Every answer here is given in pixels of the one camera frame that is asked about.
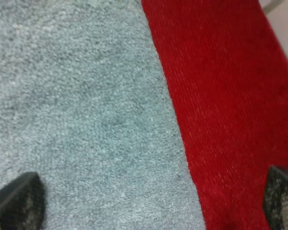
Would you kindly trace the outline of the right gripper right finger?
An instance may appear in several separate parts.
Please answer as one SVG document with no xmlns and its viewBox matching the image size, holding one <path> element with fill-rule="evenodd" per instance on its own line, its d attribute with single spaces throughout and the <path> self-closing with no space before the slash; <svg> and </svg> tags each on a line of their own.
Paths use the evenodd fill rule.
<svg viewBox="0 0 288 230">
<path fill-rule="evenodd" d="M 270 166 L 263 199 L 264 215 L 271 230 L 288 230 L 288 169 Z"/>
</svg>

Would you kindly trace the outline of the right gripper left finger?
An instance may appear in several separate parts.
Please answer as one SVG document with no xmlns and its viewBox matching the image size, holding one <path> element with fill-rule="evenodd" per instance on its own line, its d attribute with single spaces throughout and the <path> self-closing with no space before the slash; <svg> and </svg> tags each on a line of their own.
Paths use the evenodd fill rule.
<svg viewBox="0 0 288 230">
<path fill-rule="evenodd" d="M 36 172 L 25 172 L 0 189 L 0 230 L 42 230 L 46 189 Z"/>
</svg>

